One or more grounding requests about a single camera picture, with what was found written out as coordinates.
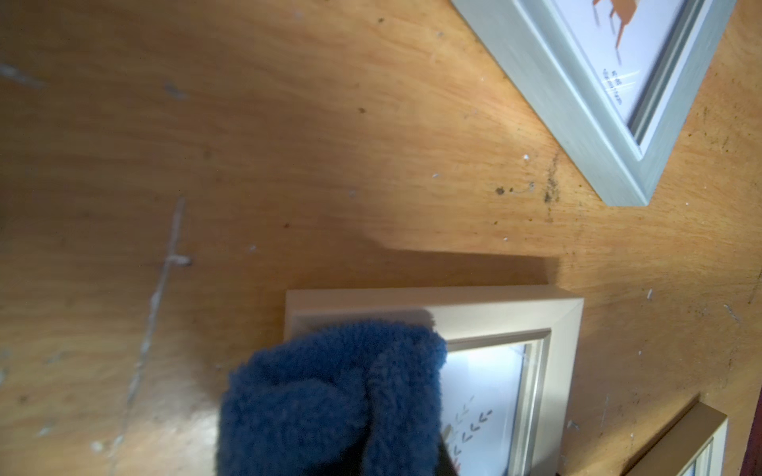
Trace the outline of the blue microfiber cloth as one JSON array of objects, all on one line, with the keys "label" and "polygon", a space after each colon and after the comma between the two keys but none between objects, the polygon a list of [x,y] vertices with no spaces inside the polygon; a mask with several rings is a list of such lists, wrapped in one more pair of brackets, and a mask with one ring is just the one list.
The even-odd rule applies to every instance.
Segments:
[{"label": "blue microfiber cloth", "polygon": [[400,322],[331,327],[230,374],[219,475],[433,475],[446,341]]}]

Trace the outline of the light green picture frame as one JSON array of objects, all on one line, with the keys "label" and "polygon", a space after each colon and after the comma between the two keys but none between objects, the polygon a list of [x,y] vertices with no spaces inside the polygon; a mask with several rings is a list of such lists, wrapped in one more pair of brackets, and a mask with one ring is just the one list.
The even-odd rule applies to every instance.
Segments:
[{"label": "light green picture frame", "polygon": [[456,10],[610,206],[647,205],[731,1],[458,1]]}]

